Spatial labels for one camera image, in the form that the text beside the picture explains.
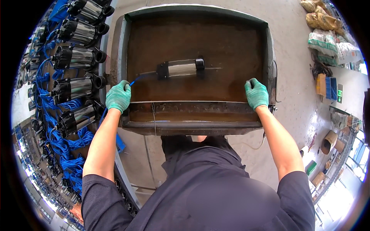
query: pump motor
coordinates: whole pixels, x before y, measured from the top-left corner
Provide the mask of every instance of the pump motor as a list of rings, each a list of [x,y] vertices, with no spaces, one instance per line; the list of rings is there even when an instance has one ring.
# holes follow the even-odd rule
[[[92,26],[77,18],[74,20],[65,19],[60,29],[57,30],[57,34],[58,39],[64,43],[69,41],[88,48],[93,46],[108,30],[109,26],[105,23]]]
[[[107,54],[98,48],[83,49],[72,46],[60,46],[51,57],[54,69],[85,68],[93,69],[97,63],[105,62]]]
[[[67,13],[91,25],[97,25],[114,12],[111,6],[100,6],[90,0],[75,0],[68,6]]]
[[[58,123],[54,127],[59,130],[63,138],[76,134],[77,131],[91,123],[99,121],[104,112],[104,107],[95,100],[87,100],[85,105],[75,110],[63,112],[58,117]]]
[[[92,93],[105,87],[105,78],[88,72],[82,78],[66,78],[54,81],[50,96],[54,104],[65,103],[81,97],[89,97]]]

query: brown water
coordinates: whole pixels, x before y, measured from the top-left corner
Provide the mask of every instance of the brown water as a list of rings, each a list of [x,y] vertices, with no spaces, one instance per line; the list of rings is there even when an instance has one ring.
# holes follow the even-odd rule
[[[205,78],[180,77],[159,81],[144,77],[132,86],[132,102],[138,101],[234,101],[246,102],[246,80],[262,80],[262,37],[245,23],[222,18],[178,16],[132,23],[128,42],[128,81],[155,71],[165,61],[194,59],[202,55]]]

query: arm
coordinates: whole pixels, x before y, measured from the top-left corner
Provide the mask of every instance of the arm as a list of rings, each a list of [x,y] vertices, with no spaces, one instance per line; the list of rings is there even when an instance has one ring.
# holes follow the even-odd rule
[[[108,110],[107,116],[96,131],[90,144],[83,176],[96,174],[114,182],[113,168],[116,149],[116,134],[121,112]]]
[[[277,167],[279,181],[293,171],[305,171],[296,142],[268,109],[269,96],[266,87],[255,78],[248,80],[245,93],[249,105],[261,120],[272,157]]]
[[[96,174],[114,182],[114,157],[116,134],[121,114],[127,109],[131,99],[131,87],[121,81],[107,93],[105,104],[107,116],[100,125],[90,144],[82,176]]]
[[[266,105],[256,108],[269,142],[272,158],[279,175],[279,181],[293,171],[305,171],[302,157],[296,142],[279,121],[271,114]]]

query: green box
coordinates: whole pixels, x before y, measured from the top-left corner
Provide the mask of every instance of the green box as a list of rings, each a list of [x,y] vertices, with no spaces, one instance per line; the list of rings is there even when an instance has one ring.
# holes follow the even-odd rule
[[[307,171],[306,171],[307,175],[310,175],[315,170],[316,165],[317,163],[315,161],[312,162],[312,164],[310,164],[310,166],[307,168]]]

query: person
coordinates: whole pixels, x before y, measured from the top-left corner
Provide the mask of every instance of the person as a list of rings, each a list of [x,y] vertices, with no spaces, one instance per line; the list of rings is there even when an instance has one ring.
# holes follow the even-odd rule
[[[162,136],[167,180],[133,218],[113,173],[118,120],[131,98],[131,87],[122,81],[107,93],[108,113],[84,164],[81,210],[85,229],[314,230],[308,176],[294,139],[270,113],[263,84],[251,79],[245,93],[261,120],[277,167],[277,192],[249,178],[224,136],[208,136],[202,142],[185,135]]]

